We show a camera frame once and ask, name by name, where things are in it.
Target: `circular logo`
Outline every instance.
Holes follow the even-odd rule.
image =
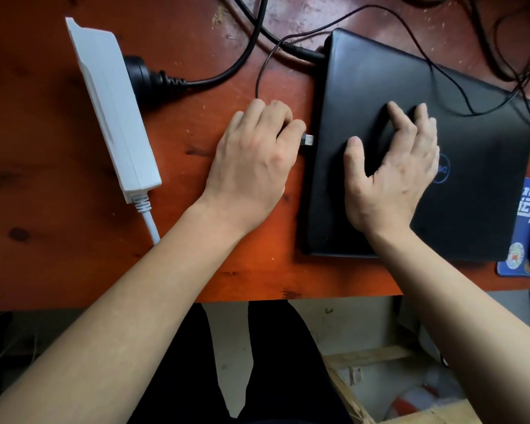
[[[449,159],[443,153],[440,153],[440,161],[438,162],[438,173],[434,177],[433,183],[440,184],[445,182],[449,177],[450,163]]]
[[[515,242],[509,248],[509,256],[506,258],[506,265],[510,269],[516,269],[524,260],[524,246],[520,242]]]

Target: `scratched table surface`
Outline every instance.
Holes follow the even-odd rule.
[[[246,0],[256,10],[255,0]],[[479,0],[483,20],[530,0]],[[455,1],[417,9],[399,0],[270,0],[266,27],[276,35],[323,25],[364,3],[396,10],[438,63],[509,88],[484,63],[467,15]],[[124,54],[187,79],[213,76],[246,46],[247,21],[231,0],[0,0],[0,310],[90,305],[150,248],[134,207],[126,205],[77,66],[65,16],[112,31]],[[341,27],[417,54],[391,15],[364,11]],[[325,35],[302,42],[316,49]],[[530,12],[500,33],[508,59],[530,52]],[[219,87],[169,103],[143,120],[163,184],[150,193],[153,217],[167,232],[202,192],[230,117],[254,94],[271,45],[260,40],[239,74]],[[273,60],[261,83],[307,124],[310,66]],[[305,160],[299,156],[283,199],[233,250],[200,301],[400,294],[376,259],[304,256],[296,245]],[[500,278],[493,263],[460,270],[487,290],[530,288]]]

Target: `hand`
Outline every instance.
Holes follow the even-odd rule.
[[[305,130],[282,102],[251,101],[218,143],[201,200],[241,235],[258,227],[283,196]]]
[[[426,104],[417,106],[414,123],[394,102],[387,109],[396,133],[375,174],[365,175],[358,137],[347,141],[344,154],[347,218],[366,235],[408,229],[418,201],[438,172],[436,119],[428,118]]]

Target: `dell logo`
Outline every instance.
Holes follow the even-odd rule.
[[[445,182],[449,177],[449,172],[451,170],[451,165],[449,163],[449,159],[446,155],[443,153],[440,153],[440,161],[438,163],[438,173],[436,174],[436,177],[434,177],[434,183],[440,184]]]

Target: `gray floor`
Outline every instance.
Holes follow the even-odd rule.
[[[530,297],[527,291],[495,292],[491,296],[530,325]],[[323,354],[334,354],[392,345],[397,325],[391,297],[344,299],[301,299],[291,301]],[[253,360],[247,329],[247,302],[205,304],[216,356],[218,380],[233,416],[244,405],[245,386]],[[45,349],[78,315],[80,310],[14,313],[8,338],[38,331],[38,350]],[[33,335],[19,342],[11,353],[33,349]],[[363,380],[353,391],[375,420],[382,420],[391,401],[412,385],[424,381],[433,364],[426,356],[366,366]],[[6,375],[5,385],[19,372]],[[290,367],[287,368],[290,378]]]

